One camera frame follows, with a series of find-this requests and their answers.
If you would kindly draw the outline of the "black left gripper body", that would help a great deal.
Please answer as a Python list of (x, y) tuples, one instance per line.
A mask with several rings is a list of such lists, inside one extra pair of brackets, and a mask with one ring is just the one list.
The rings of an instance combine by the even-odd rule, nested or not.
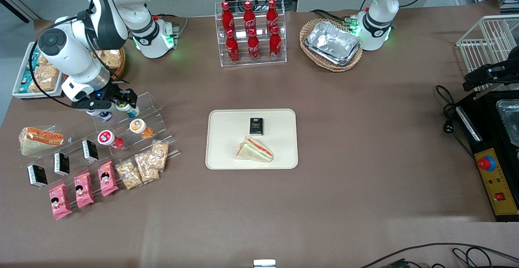
[(493, 67), (493, 76), (496, 83), (515, 84), (519, 82), (519, 48), (513, 48), (508, 59), (499, 62)]

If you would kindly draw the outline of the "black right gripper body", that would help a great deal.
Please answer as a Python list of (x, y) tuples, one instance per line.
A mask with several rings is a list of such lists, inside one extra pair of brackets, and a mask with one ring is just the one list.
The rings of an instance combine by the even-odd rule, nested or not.
[(121, 88), (117, 83), (108, 83), (105, 87), (93, 93), (93, 100), (95, 101), (113, 101), (116, 103), (124, 102), (124, 95), (121, 93)]

